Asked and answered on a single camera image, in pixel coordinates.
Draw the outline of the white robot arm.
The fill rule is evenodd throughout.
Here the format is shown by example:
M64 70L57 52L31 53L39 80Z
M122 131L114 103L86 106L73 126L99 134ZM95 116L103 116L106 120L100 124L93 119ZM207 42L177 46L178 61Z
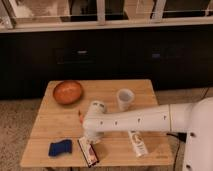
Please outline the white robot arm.
M83 129L90 141L111 131L186 133L182 171L213 171L213 97L111 114L105 114L104 103L93 101Z

